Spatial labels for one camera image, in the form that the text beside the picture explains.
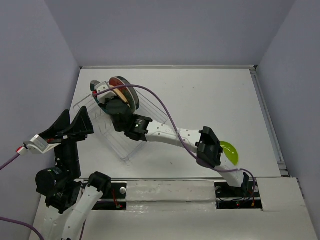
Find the red teal flower plate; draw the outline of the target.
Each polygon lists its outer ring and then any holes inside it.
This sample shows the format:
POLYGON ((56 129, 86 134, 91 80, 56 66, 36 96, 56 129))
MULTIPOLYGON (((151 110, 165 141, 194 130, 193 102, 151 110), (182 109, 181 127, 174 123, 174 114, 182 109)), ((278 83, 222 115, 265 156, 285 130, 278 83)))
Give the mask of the red teal flower plate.
MULTIPOLYGON (((110 88, 112 88, 112 87, 116 87, 116 86, 122 86, 125 84, 119 78, 117 78, 117 76, 115 76, 115 77, 110 78, 108 85, 110 88)), ((129 91, 128 87, 129 86, 120 87, 120 88, 118 88, 118 90, 120 90, 125 95, 125 97, 128 100, 128 105, 131 109, 131 112, 134 113, 136 111, 136 104, 135 104, 134 98, 133 98, 131 92, 129 91)))

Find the green red striped plate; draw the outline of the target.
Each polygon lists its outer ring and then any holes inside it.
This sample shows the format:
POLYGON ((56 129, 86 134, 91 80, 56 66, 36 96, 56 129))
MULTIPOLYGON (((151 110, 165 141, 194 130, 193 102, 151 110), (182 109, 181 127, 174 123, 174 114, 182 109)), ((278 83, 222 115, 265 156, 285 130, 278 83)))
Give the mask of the green red striped plate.
POLYGON ((107 103, 110 101, 110 92, 103 93, 101 95, 97 94, 107 89, 109 89, 109 86, 106 81, 99 82, 97 80, 92 80, 90 82, 90 90, 93 94, 93 98, 101 110, 106 114, 108 114, 107 103))

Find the green rim lettered plate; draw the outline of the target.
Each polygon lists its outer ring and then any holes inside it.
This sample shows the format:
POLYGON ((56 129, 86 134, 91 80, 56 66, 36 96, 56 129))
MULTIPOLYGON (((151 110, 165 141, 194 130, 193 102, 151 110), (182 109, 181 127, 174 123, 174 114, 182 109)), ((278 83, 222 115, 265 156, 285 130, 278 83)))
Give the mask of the green rim lettered plate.
MULTIPOLYGON (((117 78, 120 79, 125 85, 131 85, 131 83, 127 79, 125 79, 124 77, 117 76, 117 78)), ((140 100, 139 100, 139 97, 137 95, 137 92, 131 86, 129 86, 128 89, 129 89, 131 95, 133 96, 133 99, 134 99, 134 102, 135 102, 135 109, 138 110, 139 107, 140 107, 140 100)))

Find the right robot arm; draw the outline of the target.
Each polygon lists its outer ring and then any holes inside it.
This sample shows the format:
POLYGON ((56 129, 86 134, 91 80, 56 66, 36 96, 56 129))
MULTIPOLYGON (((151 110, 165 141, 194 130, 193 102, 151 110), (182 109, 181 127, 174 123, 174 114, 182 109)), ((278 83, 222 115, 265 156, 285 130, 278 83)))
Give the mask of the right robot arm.
POLYGON ((124 133, 133 141, 184 148, 198 165, 219 173, 231 188, 248 193, 250 176, 238 168, 238 151, 231 143, 220 141, 210 127, 188 130, 169 126, 133 113, 127 103, 116 97, 98 103, 98 106, 110 117, 116 132, 124 133))

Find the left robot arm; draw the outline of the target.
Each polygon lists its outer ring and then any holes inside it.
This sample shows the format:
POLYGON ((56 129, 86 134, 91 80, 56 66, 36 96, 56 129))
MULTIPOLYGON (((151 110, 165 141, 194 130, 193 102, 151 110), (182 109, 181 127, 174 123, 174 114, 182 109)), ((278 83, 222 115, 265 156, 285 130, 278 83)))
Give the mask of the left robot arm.
POLYGON ((78 142, 94 133, 85 106, 73 120, 64 110, 54 124, 37 134, 32 147, 39 153, 54 151, 55 166, 36 174, 36 191, 47 207, 41 234, 46 240, 74 240, 98 200, 111 189, 111 178, 101 172, 90 175, 86 185, 79 181, 81 167, 78 142))

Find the yellow plate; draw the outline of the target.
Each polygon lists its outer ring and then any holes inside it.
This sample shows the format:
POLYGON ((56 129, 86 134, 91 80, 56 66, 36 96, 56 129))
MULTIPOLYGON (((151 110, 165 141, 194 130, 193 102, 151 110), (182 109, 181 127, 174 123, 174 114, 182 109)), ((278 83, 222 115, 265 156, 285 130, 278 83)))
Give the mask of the yellow plate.
POLYGON ((116 88, 116 89, 113 89, 112 91, 120 98, 120 100, 123 103, 125 103, 126 105, 129 104, 127 98, 125 97, 125 95, 119 89, 116 88))

